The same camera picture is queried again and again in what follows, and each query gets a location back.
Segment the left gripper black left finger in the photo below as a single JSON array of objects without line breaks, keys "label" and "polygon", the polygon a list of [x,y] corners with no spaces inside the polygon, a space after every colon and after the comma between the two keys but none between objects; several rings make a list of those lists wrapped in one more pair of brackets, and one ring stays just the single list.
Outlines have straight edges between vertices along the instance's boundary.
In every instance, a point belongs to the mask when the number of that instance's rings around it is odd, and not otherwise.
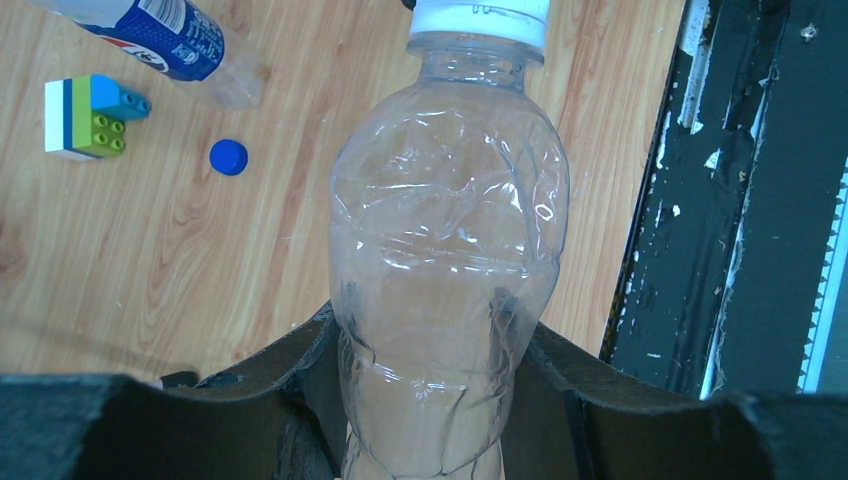
[{"label": "left gripper black left finger", "polygon": [[194,386],[5,375],[5,479],[333,479],[347,418],[330,305]]}]

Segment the clear bottle white cap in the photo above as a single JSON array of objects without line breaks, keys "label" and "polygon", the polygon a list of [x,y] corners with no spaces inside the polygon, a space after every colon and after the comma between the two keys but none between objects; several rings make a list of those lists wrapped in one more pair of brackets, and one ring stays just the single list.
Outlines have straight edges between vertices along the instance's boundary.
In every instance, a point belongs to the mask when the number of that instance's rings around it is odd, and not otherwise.
[{"label": "clear bottle white cap", "polygon": [[539,50],[413,34],[416,81],[330,177],[346,479],[496,479],[514,374],[559,273],[569,168],[525,93]]}]

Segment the clear Pepsi bottle blue label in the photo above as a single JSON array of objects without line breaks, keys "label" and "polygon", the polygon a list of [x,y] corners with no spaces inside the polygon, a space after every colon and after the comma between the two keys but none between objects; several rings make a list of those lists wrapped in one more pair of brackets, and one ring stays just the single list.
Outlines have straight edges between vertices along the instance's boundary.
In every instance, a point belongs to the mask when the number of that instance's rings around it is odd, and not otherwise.
[{"label": "clear Pepsi bottle blue label", "polygon": [[270,70],[258,50],[183,0],[36,1],[218,108],[258,107]]}]

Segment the white bottle cap blue inside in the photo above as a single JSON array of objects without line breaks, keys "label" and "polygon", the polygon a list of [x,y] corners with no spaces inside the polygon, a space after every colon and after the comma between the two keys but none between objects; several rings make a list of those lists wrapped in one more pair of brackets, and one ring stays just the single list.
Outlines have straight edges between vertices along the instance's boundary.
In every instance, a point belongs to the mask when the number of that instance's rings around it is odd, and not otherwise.
[{"label": "white bottle cap blue inside", "polygon": [[494,36],[544,51],[549,0],[424,0],[412,10],[409,33]]}]

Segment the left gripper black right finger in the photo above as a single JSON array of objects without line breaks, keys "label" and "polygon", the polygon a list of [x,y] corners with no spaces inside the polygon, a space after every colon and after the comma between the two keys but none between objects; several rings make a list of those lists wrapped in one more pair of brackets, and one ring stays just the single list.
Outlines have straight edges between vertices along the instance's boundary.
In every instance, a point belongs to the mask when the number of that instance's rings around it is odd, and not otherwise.
[{"label": "left gripper black right finger", "polygon": [[501,437],[509,479],[843,479],[843,395],[706,401],[624,374],[538,325]]}]

